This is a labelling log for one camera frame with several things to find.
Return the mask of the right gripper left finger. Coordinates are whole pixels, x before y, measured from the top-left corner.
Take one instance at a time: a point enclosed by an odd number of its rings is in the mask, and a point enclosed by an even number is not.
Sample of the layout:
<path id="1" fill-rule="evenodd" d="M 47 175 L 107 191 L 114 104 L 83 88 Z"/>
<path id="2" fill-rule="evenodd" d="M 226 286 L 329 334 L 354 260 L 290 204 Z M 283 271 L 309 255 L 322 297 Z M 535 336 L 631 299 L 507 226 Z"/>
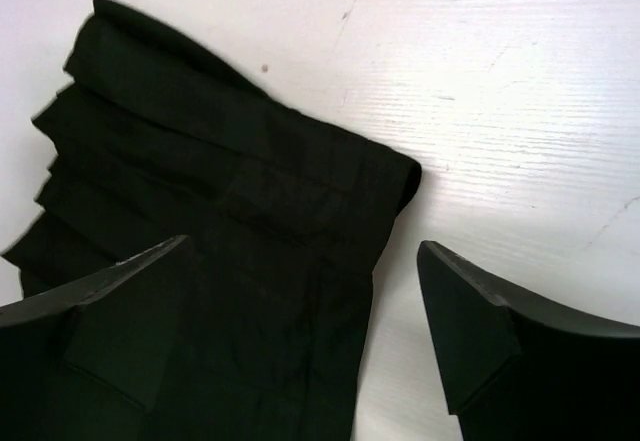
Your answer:
<path id="1" fill-rule="evenodd" d="M 4 440 L 136 440 L 195 267 L 186 236 L 1 309 Z"/>

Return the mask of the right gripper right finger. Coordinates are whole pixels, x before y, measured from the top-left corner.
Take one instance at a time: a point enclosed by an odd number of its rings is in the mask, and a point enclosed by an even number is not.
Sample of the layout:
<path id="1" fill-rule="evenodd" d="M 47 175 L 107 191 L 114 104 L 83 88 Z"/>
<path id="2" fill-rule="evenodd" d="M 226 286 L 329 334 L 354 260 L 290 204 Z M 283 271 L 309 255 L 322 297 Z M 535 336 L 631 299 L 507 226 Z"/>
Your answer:
<path id="1" fill-rule="evenodd" d="M 420 287 L 466 440 L 636 440 L 639 329 L 552 301 L 421 243 Z"/>

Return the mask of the black pleated skirt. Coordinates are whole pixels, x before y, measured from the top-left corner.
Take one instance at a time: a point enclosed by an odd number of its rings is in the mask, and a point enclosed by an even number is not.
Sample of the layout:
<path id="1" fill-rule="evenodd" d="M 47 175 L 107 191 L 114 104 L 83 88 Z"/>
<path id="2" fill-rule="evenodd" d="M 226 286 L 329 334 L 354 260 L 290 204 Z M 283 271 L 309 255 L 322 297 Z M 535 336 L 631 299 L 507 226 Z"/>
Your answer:
<path id="1" fill-rule="evenodd" d="M 33 119 L 56 148 L 40 215 L 3 255 L 23 299 L 186 236 L 195 267 L 136 440 L 349 439 L 373 270 L 419 163 L 115 0 L 93 0 L 65 71 Z"/>

